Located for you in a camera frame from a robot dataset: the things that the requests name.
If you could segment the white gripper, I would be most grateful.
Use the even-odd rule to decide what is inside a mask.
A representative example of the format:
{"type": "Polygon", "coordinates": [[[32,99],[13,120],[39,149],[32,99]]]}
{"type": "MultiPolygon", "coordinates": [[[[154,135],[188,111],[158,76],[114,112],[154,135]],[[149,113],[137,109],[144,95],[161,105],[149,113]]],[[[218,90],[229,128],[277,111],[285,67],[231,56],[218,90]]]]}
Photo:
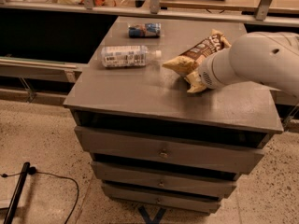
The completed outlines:
{"type": "Polygon", "coordinates": [[[225,57],[221,53],[214,53],[205,58],[200,64],[197,71],[189,73],[185,79],[190,84],[188,93],[202,92],[206,87],[210,89],[219,89],[225,86],[219,80],[214,68],[225,62],[225,57]]]}

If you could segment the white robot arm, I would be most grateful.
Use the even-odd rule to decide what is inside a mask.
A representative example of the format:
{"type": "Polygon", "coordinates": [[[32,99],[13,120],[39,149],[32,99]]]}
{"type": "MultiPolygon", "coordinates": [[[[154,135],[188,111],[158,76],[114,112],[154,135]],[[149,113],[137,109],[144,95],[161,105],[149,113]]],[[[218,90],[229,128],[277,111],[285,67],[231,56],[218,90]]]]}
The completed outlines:
{"type": "Polygon", "coordinates": [[[206,57],[193,72],[189,93],[255,82],[299,98],[299,34],[254,32],[206,57]]]}

